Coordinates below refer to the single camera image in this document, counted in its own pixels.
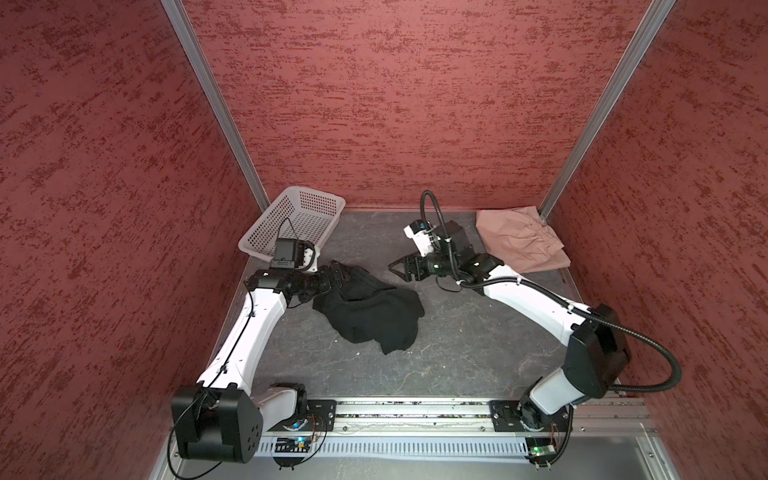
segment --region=black mounting bracket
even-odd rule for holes
[[[531,432],[523,426],[518,412],[517,400],[491,400],[488,407],[491,410],[491,421],[494,432]],[[568,428],[568,406],[564,406],[551,416],[551,422],[565,434]]]
[[[270,432],[329,432],[333,431],[333,422],[336,420],[336,400],[307,400],[306,421],[301,419],[285,419],[278,422],[270,429]],[[310,415],[315,415],[315,424],[312,424]]]

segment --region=red textured wall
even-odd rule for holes
[[[679,356],[648,402],[690,480],[768,472],[766,25],[766,2],[678,0],[550,218],[588,302]],[[667,374],[634,353],[629,379]]]
[[[0,4],[3,478],[146,478],[257,216],[157,0]]]
[[[267,193],[539,204],[648,0],[187,0]]]

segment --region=gray work surface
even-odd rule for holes
[[[415,343],[407,351],[396,350],[389,355],[384,355],[374,341],[352,344],[331,327],[323,314],[313,310],[310,302],[287,310],[275,326],[259,362],[253,392],[261,392],[274,382],[300,382],[310,398],[515,399],[536,379],[562,364],[565,348],[508,306],[468,290],[444,292],[435,285],[434,277],[405,283],[387,270],[392,261],[416,251],[402,229],[418,216],[416,212],[346,211],[320,254],[321,264],[338,260],[359,265],[384,282],[416,290],[426,314],[419,320]],[[445,219],[455,220],[467,230],[475,251],[485,251],[475,229],[474,213],[448,213]],[[557,271],[526,277],[565,295]],[[441,285],[455,288],[450,278],[440,280]]]

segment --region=white plastic basket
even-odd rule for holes
[[[266,261],[272,260],[275,254],[278,234],[283,238],[308,240],[322,249],[339,223],[345,205],[344,199],[336,195],[306,187],[288,187],[266,208],[237,246],[252,257]]]

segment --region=pink cloth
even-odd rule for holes
[[[475,224],[485,250],[519,273],[571,265],[563,243],[538,216],[536,207],[480,210]]]

